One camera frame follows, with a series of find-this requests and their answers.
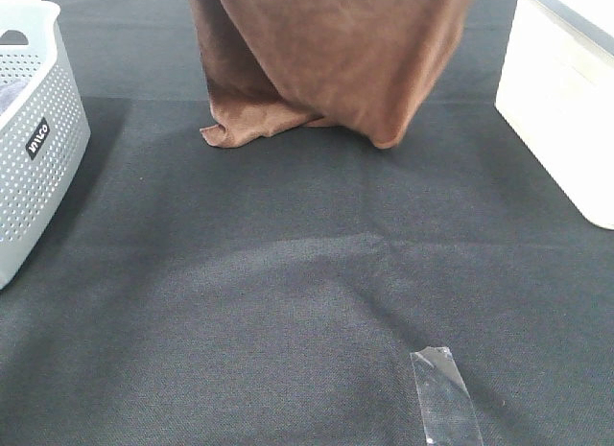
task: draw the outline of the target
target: basket handle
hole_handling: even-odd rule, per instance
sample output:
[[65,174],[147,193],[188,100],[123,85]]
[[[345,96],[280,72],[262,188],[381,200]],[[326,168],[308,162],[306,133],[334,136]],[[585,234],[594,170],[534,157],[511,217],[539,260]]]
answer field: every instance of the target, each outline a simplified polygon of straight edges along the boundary
[[27,47],[45,55],[57,51],[58,16],[59,6],[52,2],[0,3],[0,29],[20,32],[28,38]]

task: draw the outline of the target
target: white plastic container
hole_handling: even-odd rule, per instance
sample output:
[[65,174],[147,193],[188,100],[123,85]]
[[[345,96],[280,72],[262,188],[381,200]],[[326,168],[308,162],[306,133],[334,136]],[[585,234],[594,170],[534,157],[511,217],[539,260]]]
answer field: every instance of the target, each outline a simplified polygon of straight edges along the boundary
[[614,37],[572,5],[518,0],[496,106],[584,217],[614,229]]
[[51,220],[90,135],[58,15],[50,2],[0,3],[0,29],[28,39],[0,45],[0,83],[28,82],[0,115],[0,289]]

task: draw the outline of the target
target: gray plastic basket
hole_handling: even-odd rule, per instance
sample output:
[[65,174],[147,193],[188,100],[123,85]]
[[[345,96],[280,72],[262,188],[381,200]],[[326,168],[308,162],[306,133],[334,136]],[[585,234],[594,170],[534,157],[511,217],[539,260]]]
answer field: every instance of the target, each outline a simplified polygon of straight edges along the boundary
[[28,85],[0,116],[0,289],[15,275],[70,184],[90,130],[61,39],[59,6],[0,3],[0,83]]

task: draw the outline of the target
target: clear tape strip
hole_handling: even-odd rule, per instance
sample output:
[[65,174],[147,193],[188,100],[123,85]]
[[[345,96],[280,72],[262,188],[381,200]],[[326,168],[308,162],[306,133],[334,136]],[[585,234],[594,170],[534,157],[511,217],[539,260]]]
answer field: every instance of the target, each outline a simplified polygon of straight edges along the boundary
[[448,347],[412,353],[426,443],[436,446],[484,446],[467,387]]

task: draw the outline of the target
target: brown microfiber cloth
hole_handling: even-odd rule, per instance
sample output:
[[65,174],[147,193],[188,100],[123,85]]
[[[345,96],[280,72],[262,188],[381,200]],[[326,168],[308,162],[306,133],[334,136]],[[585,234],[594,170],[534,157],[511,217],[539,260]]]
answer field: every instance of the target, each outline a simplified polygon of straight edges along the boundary
[[219,123],[239,147],[300,125],[398,144],[457,47],[472,0],[190,0]]

